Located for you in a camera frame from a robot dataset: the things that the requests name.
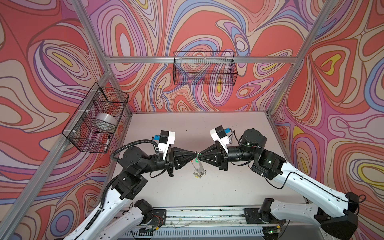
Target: psychedelic patterned wall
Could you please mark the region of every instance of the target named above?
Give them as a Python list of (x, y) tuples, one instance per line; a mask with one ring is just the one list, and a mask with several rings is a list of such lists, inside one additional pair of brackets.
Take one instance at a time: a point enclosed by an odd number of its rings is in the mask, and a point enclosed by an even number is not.
[[(0, 1), (0, 220), (103, 74), (70, 1), (38, 2)], [(108, 167), (107, 154), (70, 145), (13, 239), (54, 239), (75, 228)]]
[[(173, 56), (234, 50), (296, 56), (322, 0), (94, 0), (86, 3), (109, 56)], [(114, 64), (133, 111), (263, 111), (288, 65), (238, 64), (234, 87), (174, 86), (172, 64)]]
[(343, 0), (273, 119), (293, 164), (366, 194), (353, 239), (384, 239), (384, 2)]
[(134, 65), (127, 69), (115, 64), (121, 71), (114, 71), (122, 90), (129, 94), (133, 112), (264, 111), (289, 68), (282, 63), (248, 63), (234, 86), (188, 86), (173, 84), (173, 64)]

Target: wire mesh basket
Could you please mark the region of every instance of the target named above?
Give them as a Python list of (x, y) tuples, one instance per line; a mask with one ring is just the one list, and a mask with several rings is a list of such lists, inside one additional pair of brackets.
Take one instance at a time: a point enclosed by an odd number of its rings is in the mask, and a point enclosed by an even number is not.
[(97, 90), (92, 90), (94, 89), (92, 87), (88, 92), (89, 95), (91, 91), (96, 91), (74, 127), (65, 130), (66, 126), (63, 131), (64, 136), (81, 152), (106, 153), (108, 151), (124, 108), (128, 103), (128, 94), (112, 87), (100, 87), (98, 85), (97, 87)]
[(175, 51), (175, 85), (235, 85), (237, 68), (233, 51)]

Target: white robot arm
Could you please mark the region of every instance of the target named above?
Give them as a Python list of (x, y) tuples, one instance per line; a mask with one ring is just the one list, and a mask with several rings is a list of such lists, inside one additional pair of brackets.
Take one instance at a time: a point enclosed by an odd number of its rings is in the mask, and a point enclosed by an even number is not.
[[(305, 175), (281, 156), (264, 149), (266, 137), (255, 129), (246, 130), (238, 141), (238, 146), (227, 146), (227, 134), (230, 131), (222, 126), (211, 130), (215, 144), (203, 150), (199, 156), (197, 152), (169, 148), (169, 144), (174, 143), (175, 133), (168, 131), (155, 136), (159, 144), (153, 140), (139, 140), (118, 148), (112, 153), (111, 159), (119, 162), (123, 167), (122, 172), (107, 185), (97, 208), (64, 240), (115, 240), (137, 225), (143, 225), (141, 232), (155, 231), (165, 219), (156, 216), (145, 200), (137, 201), (127, 214), (109, 225), (108, 223), (145, 186), (147, 180), (141, 174), (162, 170), (160, 174), (167, 171), (173, 177), (174, 169), (181, 169), (197, 157), (200, 161), (224, 171), (228, 170), (229, 162), (245, 161), (240, 165), (247, 165), (253, 161), (250, 170), (267, 181), (274, 180), (283, 184), (279, 189), (287, 186), (313, 202), (290, 204), (265, 199), (256, 215), (242, 215), (246, 219), (277, 224), (284, 224), (286, 219), (295, 220), (317, 225), (339, 239), (350, 239), (358, 225), (358, 216), (354, 213), (365, 198), (360, 201), (361, 196), (352, 192), (336, 191)], [(156, 154), (148, 156), (135, 146), (141, 143), (153, 144)], [(127, 150), (122, 159), (115, 157), (125, 149)]]
[(325, 232), (339, 239), (351, 238), (358, 226), (358, 216), (354, 213), (365, 198), (359, 201), (361, 196), (352, 192), (336, 191), (302, 173), (281, 156), (264, 149), (266, 137), (255, 129), (244, 132), (238, 141), (239, 146), (226, 146), (229, 141), (222, 126), (212, 129), (210, 134), (216, 144), (202, 152), (199, 156), (201, 161), (218, 166), (224, 171), (228, 169), (228, 162), (246, 161), (243, 164), (245, 165), (253, 161), (250, 167), (253, 172), (267, 181), (269, 179), (283, 184), (278, 189), (287, 186), (313, 202), (289, 204), (265, 199), (259, 210), (260, 220), (269, 223), (284, 219), (297, 220), (318, 225)]

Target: black cable sleeve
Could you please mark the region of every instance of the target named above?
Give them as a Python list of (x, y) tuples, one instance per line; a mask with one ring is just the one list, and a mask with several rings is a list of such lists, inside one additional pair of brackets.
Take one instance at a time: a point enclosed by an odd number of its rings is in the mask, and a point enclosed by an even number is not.
[(85, 226), (85, 230), (88, 230), (93, 222), (97, 219), (97, 217), (100, 215), (101, 211), (104, 210), (104, 203), (105, 203), (105, 198), (107, 197), (107, 193), (109, 191), (109, 188), (111, 187), (112, 183), (119, 177), (119, 175), (115, 176), (112, 178), (112, 180), (105, 186), (105, 189), (103, 190), (103, 193), (101, 194), (101, 200), (100, 200), (100, 207), (99, 210), (95, 213), (95, 215), (92, 217), (90, 222)]
[(159, 147), (158, 147), (158, 144), (157, 142), (154, 142), (152, 140), (149, 140), (149, 139), (143, 139), (143, 140), (138, 140), (138, 141), (134, 141), (134, 142), (131, 142), (131, 143), (128, 143), (128, 144), (125, 144), (124, 146), (121, 146), (119, 147), (118, 149), (116, 149), (115, 151), (112, 152), (111, 154), (111, 160), (113, 161), (120, 161), (120, 158), (117, 158), (116, 155), (118, 153), (120, 153), (121, 151), (123, 151), (124, 149), (127, 149), (129, 147), (132, 147), (132, 146), (135, 146), (135, 145), (138, 145), (138, 144), (142, 144), (142, 143), (150, 143), (150, 144), (153, 144), (155, 146), (155, 152), (156, 152), (156, 156), (159, 157), (160, 156), (160, 152), (159, 152)]

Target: wire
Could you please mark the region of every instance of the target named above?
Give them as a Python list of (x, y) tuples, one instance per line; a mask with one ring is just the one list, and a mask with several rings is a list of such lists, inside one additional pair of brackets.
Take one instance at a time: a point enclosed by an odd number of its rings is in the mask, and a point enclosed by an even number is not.
[(272, 183), (270, 183), (270, 182), (266, 179), (266, 177), (264, 177), (264, 179), (265, 179), (265, 180), (269, 183), (269, 185), (271, 185), (272, 187), (274, 187), (274, 188), (276, 188), (276, 189), (283, 189), (283, 187), (285, 186), (285, 183), (287, 182), (288, 177), (289, 177), (289, 175), (290, 175), (291, 173), (297, 174), (297, 173), (295, 173), (295, 172), (290, 172), (290, 173), (288, 173), (288, 176), (286, 177), (286, 179), (285, 179), (285, 181), (284, 181), (284, 183), (283, 183), (283, 185), (282, 185), (281, 187), (276, 187), (276, 186), (272, 185)]
[[(252, 172), (255, 172), (254, 170), (252, 170), (252, 168), (249, 166), (249, 164), (248, 164), (248, 168), (249, 168)], [(276, 189), (282, 189), (282, 188), (284, 187), (285, 183), (287, 182), (288, 177), (289, 177), (289, 175), (290, 175), (291, 173), (294, 173), (294, 174), (298, 175), (299, 177), (301, 177), (302, 179), (309, 181), (310, 183), (312, 183), (312, 184), (315, 185), (316, 187), (318, 187), (318, 188), (320, 188), (321, 190), (323, 190), (323, 191), (327, 192), (328, 194), (330, 194), (332, 197), (335, 197), (335, 198), (337, 198), (337, 199), (339, 199), (339, 200), (341, 200), (341, 201), (343, 201), (343, 202), (347, 202), (347, 203), (351, 203), (351, 204), (360, 204), (360, 203), (364, 202), (364, 201), (367, 199), (367, 196), (366, 196), (365, 194), (361, 194), (361, 195), (359, 195), (359, 199), (360, 199), (361, 196), (364, 196), (364, 199), (361, 200), (360, 202), (350, 202), (350, 201), (345, 201), (345, 200), (341, 199), (340, 197), (338, 197), (338, 196), (332, 194), (331, 192), (325, 190), (324, 188), (322, 188), (321, 186), (317, 185), (316, 183), (314, 183), (314, 182), (312, 182), (312, 181), (306, 179), (305, 177), (301, 176), (300, 174), (298, 174), (298, 173), (296, 173), (296, 172), (290, 172), (290, 173), (288, 173), (288, 175), (287, 175), (287, 177), (286, 177), (286, 179), (285, 179), (285, 181), (284, 181), (284, 184), (283, 184), (281, 187), (276, 187), (276, 186), (272, 185), (272, 184), (266, 179), (266, 177), (264, 177), (264, 179), (265, 179), (265, 180), (269, 183), (269, 185), (271, 185), (272, 187), (274, 187), (274, 188), (276, 188)]]
[(248, 162), (245, 162), (245, 163), (242, 163), (242, 164), (234, 164), (233, 162), (231, 162), (232, 163), (232, 165), (235, 165), (235, 166), (244, 166), (244, 165), (247, 165), (247, 164), (249, 164), (251, 161), (248, 161)]
[(137, 239), (137, 238), (135, 238), (135, 236), (133, 235), (132, 228), (131, 228), (131, 234), (132, 234), (133, 239)]
[(150, 177), (150, 178), (158, 177), (158, 176), (160, 176), (161, 174), (165, 173), (165, 171), (166, 171), (166, 169), (164, 169), (163, 171), (161, 171), (161, 173), (159, 173), (158, 175), (153, 176), (153, 177), (151, 176), (151, 173), (152, 173), (152, 172), (150, 172), (150, 173), (149, 173), (149, 177)]
[(131, 210), (132, 207), (133, 207), (133, 202), (131, 202), (131, 204), (129, 205), (128, 210), (122, 212), (123, 216), (124, 216), (124, 213), (129, 212), (129, 210)]
[(77, 235), (77, 237), (74, 240), (76, 240), (78, 237), (80, 237), (84, 231), (85, 231), (85, 229), (79, 235)]
[(361, 196), (364, 196), (364, 199), (361, 200), (360, 202), (349, 202), (349, 201), (345, 201), (345, 200), (342, 200), (342, 199), (340, 199), (340, 200), (343, 201), (343, 202), (350, 203), (350, 204), (360, 204), (360, 203), (364, 202), (365, 200), (367, 200), (367, 195), (361, 194), (361, 195), (359, 195), (359, 199), (360, 199)]
[(163, 219), (160, 217), (160, 216), (157, 216), (157, 215), (154, 215), (155, 217), (157, 217), (159, 220), (161, 220), (161, 226), (163, 226)]
[(153, 145), (153, 150), (156, 152), (155, 145), (153, 143), (152, 143), (152, 145)]
[(240, 144), (240, 140), (241, 140), (241, 138), (243, 137), (243, 135), (241, 135), (240, 139), (237, 139), (235, 131), (236, 131), (236, 130), (233, 131), (233, 134), (235, 135), (235, 139), (236, 139), (237, 143), (238, 143), (239, 146), (240, 146), (240, 145), (241, 145), (241, 144)]
[(138, 140), (138, 141), (134, 141), (134, 142), (131, 142), (131, 143), (128, 143), (128, 144), (125, 144), (124, 146), (121, 146), (119, 147), (118, 149), (116, 149), (115, 151), (113, 151), (111, 153), (111, 160), (113, 161), (120, 161), (120, 158), (117, 158), (116, 155), (118, 153), (120, 153), (121, 151), (127, 149), (127, 148), (130, 148), (132, 146), (135, 146), (135, 145), (138, 145), (138, 144), (142, 144), (142, 143), (150, 143), (150, 144), (153, 144), (154, 148), (155, 148), (155, 153), (156, 153), (156, 157), (159, 158), (160, 156), (160, 152), (159, 152), (159, 146), (157, 144), (157, 142), (154, 142), (153, 140), (149, 140), (149, 139), (143, 139), (143, 140)]
[(233, 133), (234, 132), (235, 132), (235, 130), (232, 132), (232, 129), (231, 129), (231, 134), (228, 136), (228, 138), (231, 138), (231, 141), (229, 141), (229, 144), (233, 143)]
[(291, 220), (288, 220), (287, 226), (285, 226), (284, 231), (281, 233), (281, 235), (280, 235), (277, 239), (280, 239), (280, 238), (284, 235), (285, 230), (287, 230), (287, 227), (288, 227), (288, 225), (289, 225), (290, 222), (291, 222)]
[(249, 219), (252, 219), (254, 221), (261, 221), (260, 219), (256, 219), (256, 218), (253, 218), (253, 217), (250, 217), (250, 216), (246, 216), (244, 214), (241, 214), (242, 217), (245, 217), (245, 218), (249, 218)]

